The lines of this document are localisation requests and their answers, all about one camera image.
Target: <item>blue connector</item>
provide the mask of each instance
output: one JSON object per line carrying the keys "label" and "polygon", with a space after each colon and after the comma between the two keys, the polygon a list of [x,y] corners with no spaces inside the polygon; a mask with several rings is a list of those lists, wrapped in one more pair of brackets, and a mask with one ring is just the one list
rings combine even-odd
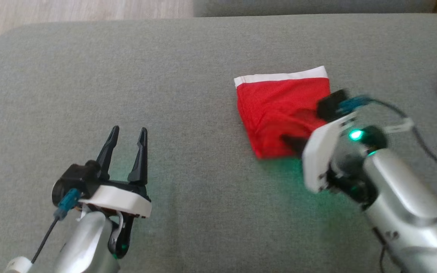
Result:
{"label": "blue connector", "polygon": [[65,219],[68,211],[73,209],[79,202],[80,199],[80,191],[76,188],[73,188],[67,192],[67,194],[63,197],[63,199],[58,204],[58,209],[53,213],[55,218],[58,218],[59,221]]}
{"label": "blue connector", "polygon": [[340,112],[342,113],[351,113],[354,110],[356,110],[358,107],[365,106],[371,102],[371,99],[367,96],[358,96],[353,97],[348,100],[344,100],[343,102],[340,102]]}

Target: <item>robotic arm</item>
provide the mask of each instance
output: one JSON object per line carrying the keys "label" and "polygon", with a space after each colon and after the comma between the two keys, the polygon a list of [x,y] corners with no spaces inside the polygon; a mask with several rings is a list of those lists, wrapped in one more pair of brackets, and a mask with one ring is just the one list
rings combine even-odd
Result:
{"label": "robotic arm", "polygon": [[[64,244],[54,266],[56,273],[117,273],[118,259],[130,246],[130,232],[135,218],[151,215],[148,182],[148,134],[142,128],[137,143],[139,151],[128,176],[128,183],[109,179],[109,165],[116,147],[119,127],[115,126],[97,160],[85,166],[71,165],[55,183],[52,201],[58,209],[55,221],[35,257],[30,261],[17,257],[9,262],[5,273],[27,273],[35,262],[49,233],[58,220],[76,208],[81,211],[73,236]],[[119,222],[111,220],[118,217]]]}
{"label": "robotic arm", "polygon": [[437,273],[437,197],[387,147],[385,130],[355,128],[351,102],[339,91],[319,103],[329,123],[313,132],[304,151],[296,149],[306,187],[341,191],[357,202],[404,273]]}

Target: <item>red cloth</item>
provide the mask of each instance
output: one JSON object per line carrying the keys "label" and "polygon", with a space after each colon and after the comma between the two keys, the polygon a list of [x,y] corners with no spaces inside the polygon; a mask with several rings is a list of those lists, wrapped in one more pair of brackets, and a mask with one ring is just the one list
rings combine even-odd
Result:
{"label": "red cloth", "polygon": [[330,95],[323,66],[291,74],[241,76],[234,81],[239,114],[258,158],[294,155],[281,136],[309,138],[325,124],[316,115],[317,102]]}

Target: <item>black cable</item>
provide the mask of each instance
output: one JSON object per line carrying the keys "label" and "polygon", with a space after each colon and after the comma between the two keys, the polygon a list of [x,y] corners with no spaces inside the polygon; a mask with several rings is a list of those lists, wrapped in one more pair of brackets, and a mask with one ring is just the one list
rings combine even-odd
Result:
{"label": "black cable", "polygon": [[381,273],[385,273],[384,256],[385,256],[385,246],[382,247],[382,251],[380,252],[380,257],[379,257],[379,268]]}
{"label": "black cable", "polygon": [[35,253],[35,256],[33,256],[33,259],[31,259],[31,263],[35,263],[36,258],[38,258],[38,255],[40,255],[41,250],[43,249],[43,246],[47,242],[48,236],[50,235],[50,232],[52,232],[53,228],[58,222],[58,218],[55,217],[55,220],[53,220],[53,223],[50,225],[50,228],[48,229],[47,233],[45,234],[45,237],[43,237],[43,241],[40,244],[40,247],[38,247],[38,250]]}
{"label": "black cable", "polygon": [[[409,116],[406,113],[404,113],[401,109],[399,109],[398,107],[396,107],[393,104],[389,104],[388,102],[382,102],[381,100],[372,99],[372,98],[369,98],[369,100],[371,102],[374,102],[376,104],[379,104],[379,105],[382,105],[384,107],[389,108],[390,110],[396,112],[403,119],[409,118]],[[418,128],[416,128],[416,126],[414,125],[414,126],[412,126],[411,131],[414,134],[414,137],[416,138],[416,141],[418,142],[418,144],[424,150],[424,152],[437,163],[436,155],[434,153],[432,153],[432,151],[428,148],[428,146],[426,145],[426,142],[423,140],[423,137],[421,137],[421,134],[420,134]]]}

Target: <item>gray couch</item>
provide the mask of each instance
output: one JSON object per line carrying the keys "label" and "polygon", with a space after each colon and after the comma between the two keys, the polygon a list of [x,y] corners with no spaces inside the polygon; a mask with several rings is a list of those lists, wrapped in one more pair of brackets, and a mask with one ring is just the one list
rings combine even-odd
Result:
{"label": "gray couch", "polygon": [[[308,192],[298,160],[257,160],[237,113],[234,77],[320,65],[332,90],[404,109],[437,154],[437,14],[52,23],[4,34],[0,271],[34,254],[54,182],[120,125],[111,176],[126,179],[146,126],[153,202],[123,273],[377,272],[380,245],[359,208]],[[398,122],[376,107],[361,117]],[[437,193],[437,165],[414,138],[390,143]],[[35,272],[51,272],[76,216],[57,224]]]}
{"label": "gray couch", "polygon": [[325,13],[428,13],[436,0],[193,0],[195,17]]}

